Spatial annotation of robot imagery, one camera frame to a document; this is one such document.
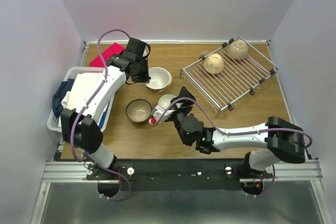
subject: bowl rim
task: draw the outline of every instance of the bowl rim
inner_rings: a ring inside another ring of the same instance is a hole
[[[158,105],[160,105],[160,104],[159,104],[159,103],[160,103],[160,100],[161,100],[165,95],[173,95],[173,96],[175,96],[174,98],[177,97],[175,94],[163,94],[163,95],[159,98],[159,100],[157,101],[157,104],[158,104]]]
[[[128,109],[128,107],[129,107],[129,105],[130,105],[131,103],[135,102],[135,101],[145,101],[146,103],[149,104],[149,107],[151,108],[151,112],[150,112],[148,118],[146,118],[144,121],[140,121],[140,122],[133,121],[132,119],[130,119],[130,117],[129,117],[128,114],[127,114],[127,109]],[[126,109],[125,109],[125,114],[126,114],[127,118],[128,118],[132,123],[143,123],[143,122],[148,121],[148,119],[151,117],[152,110],[153,110],[153,108],[152,108],[152,105],[149,103],[149,101],[147,101],[147,100],[145,100],[145,99],[135,99],[135,100],[133,100],[133,101],[130,101],[129,104],[127,104]]]
[[[173,77],[172,77],[172,74],[168,70],[166,70],[164,68],[161,68],[161,67],[152,67],[150,69],[153,69],[153,68],[159,68],[159,69],[164,70],[168,74],[168,76],[169,76],[169,81],[168,81],[168,83],[165,86],[163,86],[162,88],[159,88],[159,89],[155,89],[155,88],[149,87],[148,84],[150,83],[150,81],[149,82],[145,82],[145,86],[147,88],[152,89],[152,90],[161,90],[161,89],[166,88],[167,86],[169,86],[172,83]]]

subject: folded towel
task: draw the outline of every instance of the folded towel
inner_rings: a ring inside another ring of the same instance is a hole
[[[64,104],[64,109],[74,109],[78,106],[84,105],[84,99],[89,99],[90,96],[95,92],[97,89],[98,83],[101,83],[103,80],[103,73],[82,73],[78,74],[74,84],[72,86],[71,91],[66,93],[66,96],[62,100],[62,105]],[[58,127],[61,126],[61,120],[58,121]]]

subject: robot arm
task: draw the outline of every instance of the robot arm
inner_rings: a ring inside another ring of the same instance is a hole
[[[174,98],[195,98],[185,87],[182,87],[178,97]],[[210,154],[211,152],[220,152],[229,148],[238,147],[259,147],[261,149],[247,153],[245,156],[244,171],[261,172],[266,167],[284,161],[287,163],[304,163],[305,149],[303,135],[286,131],[269,131],[269,128],[286,128],[302,131],[301,128],[286,122],[277,117],[271,117],[267,123],[255,125],[246,128],[223,129],[218,130],[214,127],[204,127],[204,123],[199,121],[191,112],[193,102],[183,101],[178,108],[176,104],[163,117],[161,122],[173,121],[175,128],[182,140],[187,146],[192,146],[196,142],[195,149],[201,153]],[[159,105],[152,111],[150,123],[155,123],[164,109]]]
[[[134,83],[149,81],[149,54],[150,46],[148,44],[141,40],[130,38],[126,49],[120,55],[114,54],[111,56],[107,61],[108,76],[105,83],[90,101],[76,125],[73,137],[74,146],[85,151],[92,160],[105,168],[115,170],[117,159],[102,144],[103,134],[97,125],[100,115],[106,105],[113,100],[115,92],[130,77]],[[101,83],[97,83],[94,90],[98,90],[99,85]],[[78,111],[88,104],[88,100],[89,97],[79,103],[73,110],[64,109],[60,116],[62,136],[68,143],[70,143],[71,128]]]

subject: wooden table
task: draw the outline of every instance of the wooden table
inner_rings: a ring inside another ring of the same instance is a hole
[[[269,57],[265,44],[255,44],[254,46]],[[101,45],[102,51],[108,47],[109,45]],[[151,47],[149,67],[167,69],[172,74],[172,84],[162,93],[153,93],[142,83],[132,86],[123,85],[116,92],[109,121],[103,133],[103,143],[113,154],[118,158],[243,158],[246,152],[255,150],[255,148],[235,148],[206,155],[196,151],[194,146],[183,145],[172,122],[161,123],[156,127],[149,124],[135,125],[131,123],[125,114],[129,102],[134,99],[145,99],[154,107],[162,95],[169,93],[178,95],[182,86],[186,86],[213,119],[216,115],[214,109],[202,95],[187,80],[179,79],[179,75],[180,69],[196,61],[202,51],[213,51],[220,45],[151,44]],[[85,66],[89,66],[89,62],[97,55],[97,45],[90,45]],[[205,126],[211,126],[196,106],[192,113],[202,120]],[[260,85],[254,96],[247,94],[242,97],[232,111],[226,110],[214,121],[219,127],[224,128],[249,127],[267,122],[269,116],[278,116],[289,121],[276,76]],[[63,159],[72,158],[69,144],[64,144],[61,157]]]

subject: white wall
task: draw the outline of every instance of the white wall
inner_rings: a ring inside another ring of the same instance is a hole
[[[82,42],[61,0],[0,0],[0,223],[29,223],[46,159],[53,93]]]
[[[315,142],[325,196],[336,221],[336,1],[294,0],[272,41],[274,61],[297,123]]]
[[[82,39],[95,41],[110,28],[142,39],[270,39],[293,0],[62,1]]]

